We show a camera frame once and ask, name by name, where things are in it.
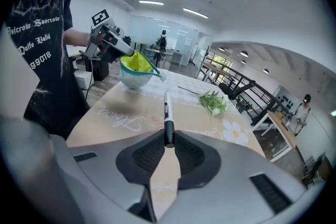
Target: green leaves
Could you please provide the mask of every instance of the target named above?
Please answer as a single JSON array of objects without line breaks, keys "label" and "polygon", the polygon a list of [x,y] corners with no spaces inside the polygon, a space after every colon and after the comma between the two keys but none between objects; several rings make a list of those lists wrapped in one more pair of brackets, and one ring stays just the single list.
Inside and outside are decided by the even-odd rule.
[{"label": "green leaves", "polygon": [[210,91],[207,91],[204,95],[200,96],[200,101],[202,105],[209,109],[213,116],[224,113],[226,109],[226,102],[223,97],[218,97],[219,92],[213,91],[209,94]]}]

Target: white box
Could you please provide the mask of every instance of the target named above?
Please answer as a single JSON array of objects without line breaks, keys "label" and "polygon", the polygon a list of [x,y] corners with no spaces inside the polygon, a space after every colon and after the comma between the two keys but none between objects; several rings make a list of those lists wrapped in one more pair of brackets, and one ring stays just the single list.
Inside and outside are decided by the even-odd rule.
[{"label": "white box", "polygon": [[84,70],[76,70],[74,72],[77,83],[81,89],[88,90],[89,85],[90,85],[90,80],[91,80],[91,72],[87,72]]}]

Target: person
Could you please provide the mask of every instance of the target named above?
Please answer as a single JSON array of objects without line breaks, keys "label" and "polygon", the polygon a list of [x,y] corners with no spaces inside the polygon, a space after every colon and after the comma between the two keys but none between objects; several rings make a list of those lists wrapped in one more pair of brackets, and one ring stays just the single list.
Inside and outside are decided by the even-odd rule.
[{"label": "person", "polygon": [[[162,30],[162,34],[158,36],[155,44],[157,49],[165,51],[165,47],[167,46],[166,30]],[[157,57],[159,57],[159,60],[162,58],[160,54],[155,54],[153,60],[156,60]]]},{"label": "person", "polygon": [[299,105],[289,122],[288,127],[293,131],[295,136],[297,136],[301,129],[307,125],[306,119],[310,112],[310,101],[310,94],[306,94],[304,96],[303,102]]},{"label": "person", "polygon": [[18,52],[40,79],[24,117],[64,138],[89,109],[66,50],[66,44],[86,46],[89,34],[72,28],[70,1],[17,0],[5,19]]}]

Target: gray floor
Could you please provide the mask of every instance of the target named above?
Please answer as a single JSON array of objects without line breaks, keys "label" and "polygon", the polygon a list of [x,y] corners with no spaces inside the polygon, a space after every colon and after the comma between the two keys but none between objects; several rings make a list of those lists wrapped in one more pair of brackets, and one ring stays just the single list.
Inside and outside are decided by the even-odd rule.
[{"label": "gray floor", "polygon": [[[159,63],[159,68],[167,69],[171,72],[183,74],[194,78],[197,73],[197,68],[194,64],[189,63],[187,66],[179,67],[179,64],[172,63],[169,61],[161,61]],[[85,70],[85,66],[78,63],[78,69]],[[93,106],[107,91],[109,91],[113,86],[115,86],[119,80],[120,64],[113,63],[109,64],[109,75],[103,81],[95,81],[94,85],[91,87],[87,102],[90,106]],[[260,143],[262,150],[264,151],[266,158],[271,159],[271,156],[281,149],[284,145],[284,140],[280,133],[271,130],[266,135],[261,137],[262,131],[254,132],[257,140]],[[292,174],[297,179],[301,179],[303,176],[302,173],[302,160],[299,153],[296,151],[290,151],[284,157],[275,161],[275,164],[278,165],[283,170]]]}]

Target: marker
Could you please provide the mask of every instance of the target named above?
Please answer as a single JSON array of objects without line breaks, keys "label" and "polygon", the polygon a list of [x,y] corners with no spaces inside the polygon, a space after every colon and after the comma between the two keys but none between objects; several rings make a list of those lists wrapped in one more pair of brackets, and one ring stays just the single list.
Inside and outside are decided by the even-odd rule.
[{"label": "marker", "polygon": [[164,93],[164,145],[166,147],[174,147],[174,121],[172,113],[172,102],[170,93]]}]

